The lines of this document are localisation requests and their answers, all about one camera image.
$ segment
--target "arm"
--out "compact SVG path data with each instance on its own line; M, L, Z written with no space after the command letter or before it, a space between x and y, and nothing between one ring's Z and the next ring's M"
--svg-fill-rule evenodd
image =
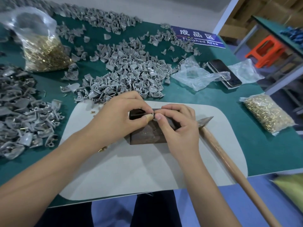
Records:
M153 110L137 92L116 96L82 130L0 187L1 226L33 226L55 196L73 179L81 164L104 146L153 119L129 120L128 112Z
M180 122L174 131L165 116ZM208 173L199 153L199 130L195 111L185 105L168 104L155 111L169 150L183 171L187 191L201 226L241 226Z

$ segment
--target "fingernail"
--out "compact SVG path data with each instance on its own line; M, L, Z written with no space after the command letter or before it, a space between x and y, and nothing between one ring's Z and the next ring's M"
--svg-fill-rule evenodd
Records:
M156 118L157 121L159 121L161 119L161 114L157 113L157 114L155 114L154 117Z
M152 121L153 118L154 118L154 116L153 116L152 114L147 114L147 115L145 115L145 117L146 117L147 123L148 123L149 121Z

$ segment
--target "forearm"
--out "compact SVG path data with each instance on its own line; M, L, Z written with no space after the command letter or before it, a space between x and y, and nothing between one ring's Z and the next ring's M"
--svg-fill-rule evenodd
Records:
M180 164L201 226L241 226L200 157Z
M55 196L96 151L75 133L57 149L0 187L3 226L33 226Z

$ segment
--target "bag of brass nails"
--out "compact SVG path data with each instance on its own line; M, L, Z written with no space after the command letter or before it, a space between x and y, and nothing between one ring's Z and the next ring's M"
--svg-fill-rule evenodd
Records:
M2 13L0 22L21 40L26 71L55 71L73 63L55 33L57 22L43 11L34 7L16 8Z
M252 112L262 126L274 136L286 127L295 125L294 120L268 95L254 95L248 98L240 98L240 101Z

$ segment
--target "white cutting board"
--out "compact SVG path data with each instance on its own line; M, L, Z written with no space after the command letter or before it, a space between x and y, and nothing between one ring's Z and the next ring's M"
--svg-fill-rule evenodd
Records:
M156 101L146 101L146 103L152 108L161 108L168 104ZM244 154L225 115L216 107L186 105L195 110L197 120L214 116L207 128L247 177ZM95 105L92 108L89 100L78 103L70 115L60 144L72 133L86 126L101 107ZM235 183L202 138L199 141L199 150L204 164L218 186ZM104 152L95 153L89 158L60 195L69 200L86 200L181 188L185 188L183 174L166 143L129 145L122 138Z

